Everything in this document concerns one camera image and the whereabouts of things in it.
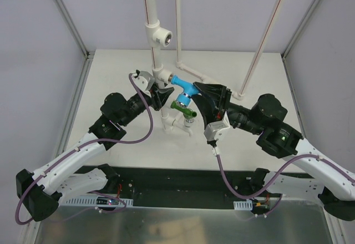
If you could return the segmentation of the blue plastic faucet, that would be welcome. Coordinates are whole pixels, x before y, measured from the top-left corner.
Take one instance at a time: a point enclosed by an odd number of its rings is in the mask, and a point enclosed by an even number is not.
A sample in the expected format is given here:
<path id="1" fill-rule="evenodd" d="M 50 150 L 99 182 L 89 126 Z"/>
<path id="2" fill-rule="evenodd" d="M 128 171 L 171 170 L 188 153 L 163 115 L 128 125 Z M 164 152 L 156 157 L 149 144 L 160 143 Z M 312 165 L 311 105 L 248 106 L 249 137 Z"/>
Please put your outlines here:
<path id="1" fill-rule="evenodd" d="M 189 106 L 192 96 L 198 95 L 200 93 L 198 89 L 193 85 L 193 83 L 184 81 L 177 75 L 173 75 L 170 83 L 182 88 L 182 92 L 177 96 L 176 102 L 184 107 Z"/>

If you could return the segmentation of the white pipe assembly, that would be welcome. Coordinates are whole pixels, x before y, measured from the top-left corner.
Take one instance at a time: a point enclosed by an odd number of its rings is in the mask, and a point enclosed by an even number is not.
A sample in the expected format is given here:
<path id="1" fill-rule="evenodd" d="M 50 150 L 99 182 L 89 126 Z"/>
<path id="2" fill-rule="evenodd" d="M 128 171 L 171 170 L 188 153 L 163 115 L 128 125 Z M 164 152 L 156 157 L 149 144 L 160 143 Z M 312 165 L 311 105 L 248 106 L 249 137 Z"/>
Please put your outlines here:
<path id="1" fill-rule="evenodd" d="M 285 0 L 276 0 L 272 9 L 265 30 L 261 36 L 258 47 L 254 53 L 249 69 L 245 75 L 242 86 L 239 90 L 233 91 L 232 96 L 235 99 L 242 100 L 245 96 L 246 89 L 250 83 L 251 77 L 259 63 L 264 48 L 272 32 L 273 26 L 278 19 L 278 15 L 282 9 Z M 163 86 L 165 83 L 170 83 L 170 78 L 173 72 L 166 70 L 161 61 L 161 49 L 166 48 L 172 40 L 173 34 L 170 30 L 163 28 L 158 19 L 156 0 L 144 0 L 145 10 L 145 32 L 151 50 L 152 72 L 153 77 L 158 81 L 158 84 Z M 175 0 L 175 18 L 176 18 L 176 67 L 183 70 L 203 82 L 211 82 L 212 79 L 194 69 L 189 68 L 181 60 L 182 42 L 181 42 L 181 0 Z"/>

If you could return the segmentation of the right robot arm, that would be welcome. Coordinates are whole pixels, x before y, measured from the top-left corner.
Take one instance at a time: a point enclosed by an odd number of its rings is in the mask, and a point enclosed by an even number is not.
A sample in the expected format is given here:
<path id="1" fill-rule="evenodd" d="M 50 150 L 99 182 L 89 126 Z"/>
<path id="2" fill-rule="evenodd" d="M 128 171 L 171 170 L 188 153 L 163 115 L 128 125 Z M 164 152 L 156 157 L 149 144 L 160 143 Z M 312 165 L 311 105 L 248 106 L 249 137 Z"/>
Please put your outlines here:
<path id="1" fill-rule="evenodd" d="M 339 166 L 317 150 L 298 130 L 284 122 L 287 109 L 273 94 L 259 96 L 255 105 L 245 108 L 230 101 L 231 90 L 221 84 L 194 82 L 192 100 L 204 121 L 204 135 L 227 188 L 240 199 L 272 194 L 295 194 L 314 201 L 330 215 L 354 221 L 354 173 Z M 257 135 L 256 144 L 265 153 L 282 159 L 277 172 L 257 170 L 250 182 L 250 195 L 238 193 L 230 185 L 217 142 L 230 129 Z"/>

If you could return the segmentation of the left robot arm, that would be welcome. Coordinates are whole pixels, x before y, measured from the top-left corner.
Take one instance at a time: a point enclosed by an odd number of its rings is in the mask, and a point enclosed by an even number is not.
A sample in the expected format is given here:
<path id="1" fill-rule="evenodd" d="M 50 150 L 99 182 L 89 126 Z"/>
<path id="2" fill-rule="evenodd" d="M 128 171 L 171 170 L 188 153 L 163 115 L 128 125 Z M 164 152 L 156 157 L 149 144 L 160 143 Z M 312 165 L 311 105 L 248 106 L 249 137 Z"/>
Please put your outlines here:
<path id="1" fill-rule="evenodd" d="M 86 162 L 108 151 L 124 140 L 125 127 L 144 111 L 151 116 L 167 102 L 174 88 L 160 89 L 153 84 L 146 95 L 140 89 L 129 100 L 120 93 L 111 93 L 101 106 L 101 116 L 88 132 L 70 149 L 44 166 L 30 172 L 23 169 L 16 175 L 19 203 L 15 220 L 19 225 L 21 206 L 25 206 L 31 221 L 42 221 L 51 216 L 64 200 L 86 192 L 102 190 L 110 194 L 116 190 L 118 175 L 107 164 L 98 166 L 89 174 L 75 175 Z"/>

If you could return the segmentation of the green plastic faucet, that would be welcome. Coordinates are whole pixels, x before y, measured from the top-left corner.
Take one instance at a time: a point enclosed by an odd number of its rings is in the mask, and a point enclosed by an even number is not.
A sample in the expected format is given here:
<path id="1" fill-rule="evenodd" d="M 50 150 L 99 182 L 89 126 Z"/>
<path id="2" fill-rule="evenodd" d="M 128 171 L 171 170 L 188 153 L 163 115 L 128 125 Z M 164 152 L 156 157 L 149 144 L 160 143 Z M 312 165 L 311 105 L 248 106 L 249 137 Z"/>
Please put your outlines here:
<path id="1" fill-rule="evenodd" d="M 197 112 L 193 111 L 190 108 L 187 108 L 186 106 L 182 105 L 177 101 L 173 101 L 170 107 L 181 112 L 186 119 L 192 119 L 197 117 Z"/>

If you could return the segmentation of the white plastic faucet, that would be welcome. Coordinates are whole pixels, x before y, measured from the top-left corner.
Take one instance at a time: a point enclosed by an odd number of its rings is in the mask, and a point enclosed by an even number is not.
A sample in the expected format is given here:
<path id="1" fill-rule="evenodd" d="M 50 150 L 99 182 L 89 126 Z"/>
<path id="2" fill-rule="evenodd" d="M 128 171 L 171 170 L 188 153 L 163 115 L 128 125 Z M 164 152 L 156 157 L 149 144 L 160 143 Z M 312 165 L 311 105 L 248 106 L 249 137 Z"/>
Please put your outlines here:
<path id="1" fill-rule="evenodd" d="M 183 132 L 187 133 L 189 137 L 192 137 L 194 135 L 193 132 L 193 126 L 195 124 L 195 120 L 194 119 L 185 119 L 185 118 L 181 118 L 179 120 L 175 120 L 173 122 L 173 126 L 182 130 Z"/>

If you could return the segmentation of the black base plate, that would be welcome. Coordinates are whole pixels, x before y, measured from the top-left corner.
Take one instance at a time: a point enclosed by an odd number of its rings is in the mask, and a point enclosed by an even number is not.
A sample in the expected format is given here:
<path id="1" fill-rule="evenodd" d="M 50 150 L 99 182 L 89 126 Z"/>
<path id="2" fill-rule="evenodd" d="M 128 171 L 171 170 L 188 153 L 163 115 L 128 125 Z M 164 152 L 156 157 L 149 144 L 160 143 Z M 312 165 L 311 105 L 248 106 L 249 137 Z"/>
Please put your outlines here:
<path id="1" fill-rule="evenodd" d="M 100 192 L 132 199 L 135 207 L 231 210 L 239 201 L 218 170 L 114 167 Z"/>

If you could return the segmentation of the front aluminium rail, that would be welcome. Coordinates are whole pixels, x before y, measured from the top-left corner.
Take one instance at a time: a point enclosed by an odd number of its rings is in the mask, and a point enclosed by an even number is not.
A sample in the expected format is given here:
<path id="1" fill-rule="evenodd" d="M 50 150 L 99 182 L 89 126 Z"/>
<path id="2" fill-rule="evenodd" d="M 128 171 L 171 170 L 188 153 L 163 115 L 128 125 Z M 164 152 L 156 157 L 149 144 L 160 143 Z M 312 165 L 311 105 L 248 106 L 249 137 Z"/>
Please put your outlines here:
<path id="1" fill-rule="evenodd" d="M 314 179 L 298 179 L 296 177 L 277 175 L 271 172 L 262 179 L 262 188 L 247 196 L 245 192 L 237 192 L 229 183 L 227 177 L 222 178 L 225 186 L 236 194 L 240 199 L 251 199 L 258 197 L 263 192 L 275 194 L 285 194 L 291 197 L 300 197 L 308 201 L 318 201 L 318 195 L 323 193 L 324 185 Z M 85 173 L 67 177 L 47 174 L 38 175 L 35 182 L 39 188 L 49 196 L 58 192 L 59 203 L 65 200 L 81 196 L 86 193 L 98 191 L 101 189 L 114 189 L 121 183 L 121 177 L 118 174 L 106 174 L 103 170 L 95 168 Z"/>

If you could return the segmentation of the left aluminium frame post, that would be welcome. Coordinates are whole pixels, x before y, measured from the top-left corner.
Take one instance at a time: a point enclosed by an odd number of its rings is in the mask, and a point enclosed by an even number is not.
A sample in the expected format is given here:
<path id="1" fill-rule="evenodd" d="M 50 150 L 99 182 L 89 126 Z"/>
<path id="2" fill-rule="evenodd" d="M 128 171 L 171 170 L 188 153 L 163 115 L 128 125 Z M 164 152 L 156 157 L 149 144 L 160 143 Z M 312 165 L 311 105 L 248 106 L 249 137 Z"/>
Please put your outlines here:
<path id="1" fill-rule="evenodd" d="M 71 36 L 73 37 L 77 47 L 81 51 L 83 57 L 85 59 L 92 59 L 94 56 L 94 52 L 90 51 L 87 46 L 85 45 L 82 36 L 80 35 L 73 19 L 72 16 L 70 15 L 67 7 L 65 6 L 65 3 L 63 0 L 53 0 L 54 4 L 57 7 L 57 10 L 59 11 L 60 16 L 62 17 L 65 25 L 67 26 Z"/>

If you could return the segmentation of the aluminium frame post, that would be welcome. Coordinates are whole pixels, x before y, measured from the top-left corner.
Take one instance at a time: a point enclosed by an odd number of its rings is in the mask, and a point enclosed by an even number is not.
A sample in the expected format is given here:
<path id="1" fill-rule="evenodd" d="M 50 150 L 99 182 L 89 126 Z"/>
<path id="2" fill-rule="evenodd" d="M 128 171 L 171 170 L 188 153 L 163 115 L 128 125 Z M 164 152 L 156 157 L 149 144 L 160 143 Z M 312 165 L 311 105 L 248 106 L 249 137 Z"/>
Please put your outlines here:
<path id="1" fill-rule="evenodd" d="M 296 30 L 294 31 L 291 39 L 287 43 L 285 50 L 281 53 L 281 58 L 282 61 L 284 62 L 288 55 L 290 54 L 291 50 L 293 47 L 296 45 L 297 41 L 301 37 L 301 34 L 305 30 L 306 26 L 309 24 L 312 16 L 316 12 L 316 10 L 319 8 L 321 2 L 323 0 L 312 0 L 310 5 L 308 6 L 305 14 L 303 15 L 302 19 L 300 20 Z"/>
<path id="2" fill-rule="evenodd" d="M 67 7 L 65 6 L 65 3 L 63 0 L 53 0 L 54 4 L 57 7 L 57 10 L 59 11 L 60 16 L 62 17 L 65 25 L 67 26 L 71 36 L 73 37 L 77 47 L 81 51 L 83 57 L 85 59 L 92 59 L 94 56 L 94 52 L 90 51 L 87 46 L 85 45 L 82 36 L 80 35 L 73 19 L 72 16 L 70 15 Z"/>

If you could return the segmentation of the right aluminium frame post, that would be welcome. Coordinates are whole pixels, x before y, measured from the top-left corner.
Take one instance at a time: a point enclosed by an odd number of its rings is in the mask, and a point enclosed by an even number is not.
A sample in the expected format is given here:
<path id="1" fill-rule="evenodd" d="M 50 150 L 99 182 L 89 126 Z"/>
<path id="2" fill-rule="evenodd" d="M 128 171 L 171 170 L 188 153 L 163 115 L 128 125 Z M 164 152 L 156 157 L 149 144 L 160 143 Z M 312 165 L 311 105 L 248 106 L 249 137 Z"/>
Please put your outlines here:
<path id="1" fill-rule="evenodd" d="M 308 6 L 305 14 L 303 15 L 302 19 L 300 20 L 296 30 L 294 31 L 291 39 L 287 43 L 285 50 L 281 53 L 281 58 L 282 61 L 284 62 L 288 55 L 290 54 L 291 50 L 293 47 L 296 45 L 297 41 L 301 37 L 301 34 L 305 30 L 306 26 L 309 24 L 312 16 L 316 12 L 316 10 L 319 8 L 321 2 L 323 0 L 312 0 L 310 5 Z"/>

